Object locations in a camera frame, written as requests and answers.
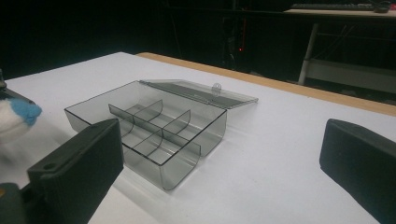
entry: box lid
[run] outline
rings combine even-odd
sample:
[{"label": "box lid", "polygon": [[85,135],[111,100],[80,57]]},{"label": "box lid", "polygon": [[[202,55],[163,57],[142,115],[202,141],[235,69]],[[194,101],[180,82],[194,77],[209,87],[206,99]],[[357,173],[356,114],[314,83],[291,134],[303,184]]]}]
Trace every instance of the box lid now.
[{"label": "box lid", "polygon": [[179,96],[207,105],[214,105],[223,109],[232,109],[241,105],[256,103],[259,100],[255,97],[222,90],[219,83],[215,83],[213,87],[209,87],[180,79],[140,80],[139,82],[152,88],[168,91]]}]

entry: compartment organizer box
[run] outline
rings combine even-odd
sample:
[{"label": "compartment organizer box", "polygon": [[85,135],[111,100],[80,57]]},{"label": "compartment organizer box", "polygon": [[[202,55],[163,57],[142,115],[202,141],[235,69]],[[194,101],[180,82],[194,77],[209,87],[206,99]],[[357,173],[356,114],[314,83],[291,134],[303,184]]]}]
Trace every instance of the compartment organizer box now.
[{"label": "compartment organizer box", "polygon": [[120,121],[124,163],[162,189],[173,189],[222,139],[227,110],[258,99],[185,80],[140,80],[64,111],[74,130]]}]

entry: wooden table edge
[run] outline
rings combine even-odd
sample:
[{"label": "wooden table edge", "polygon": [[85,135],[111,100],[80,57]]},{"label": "wooden table edge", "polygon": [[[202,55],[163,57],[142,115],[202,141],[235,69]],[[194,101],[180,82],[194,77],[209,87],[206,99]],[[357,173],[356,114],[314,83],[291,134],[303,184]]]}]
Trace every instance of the wooden table edge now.
[{"label": "wooden table edge", "polygon": [[262,85],[262,86],[274,88],[277,90],[289,91],[292,93],[337,103],[339,105],[348,105],[348,106],[356,107],[359,109],[364,109],[364,110],[381,113],[381,114],[385,114],[385,115],[391,115],[391,116],[396,117],[396,105],[382,104],[379,102],[364,100],[364,99],[346,96],[346,95],[329,92],[329,91],[317,90],[317,89],[313,89],[313,88],[300,86],[297,84],[273,80],[273,79],[266,78],[266,77],[257,77],[257,76],[253,76],[253,75],[246,74],[246,73],[235,72],[232,70],[218,68],[218,67],[214,67],[214,66],[210,66],[210,65],[206,65],[206,64],[201,64],[201,63],[193,63],[193,62],[184,61],[184,60],[171,58],[171,57],[167,57],[167,56],[163,56],[163,55],[159,55],[159,54],[149,53],[149,52],[138,53],[138,54],[136,54],[136,56],[146,58],[146,59],[151,59],[151,60],[162,62],[162,63],[170,63],[173,65],[178,65],[178,66],[187,67],[187,68],[191,68],[191,69],[195,69],[195,70],[199,70],[199,71],[204,71],[204,72],[212,73],[212,74],[219,75],[219,76],[231,77],[231,78],[235,78],[238,80],[243,80],[246,82],[255,83],[255,84]]}]

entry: white table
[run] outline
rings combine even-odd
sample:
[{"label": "white table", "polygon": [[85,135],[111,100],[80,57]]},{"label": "white table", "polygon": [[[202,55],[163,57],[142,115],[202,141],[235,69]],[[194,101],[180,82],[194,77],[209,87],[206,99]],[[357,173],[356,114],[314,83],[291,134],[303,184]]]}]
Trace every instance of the white table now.
[{"label": "white table", "polygon": [[327,94],[340,105],[143,58],[151,56],[116,53],[8,80],[11,90],[34,100],[43,113],[28,134],[0,146],[0,182],[23,187],[28,183],[26,169],[76,134],[64,113],[70,105],[139,79],[186,79],[209,86],[218,82],[224,90],[260,100],[229,112],[223,140],[174,190],[158,189],[124,168],[90,223],[377,223],[320,170],[318,157],[330,118],[396,141],[395,106],[356,100],[370,110],[385,108],[385,115],[346,105],[355,101],[350,97],[278,83],[318,98]]}]

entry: clear plastic box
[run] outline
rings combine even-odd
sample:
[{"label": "clear plastic box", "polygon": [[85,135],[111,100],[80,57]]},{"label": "clear plastic box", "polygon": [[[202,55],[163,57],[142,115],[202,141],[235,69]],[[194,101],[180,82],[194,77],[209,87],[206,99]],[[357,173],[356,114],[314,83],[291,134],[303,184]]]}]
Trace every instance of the clear plastic box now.
[{"label": "clear plastic box", "polygon": [[184,80],[135,81],[64,111],[74,130],[120,121],[127,167],[173,189],[222,139],[227,109],[257,98]]}]

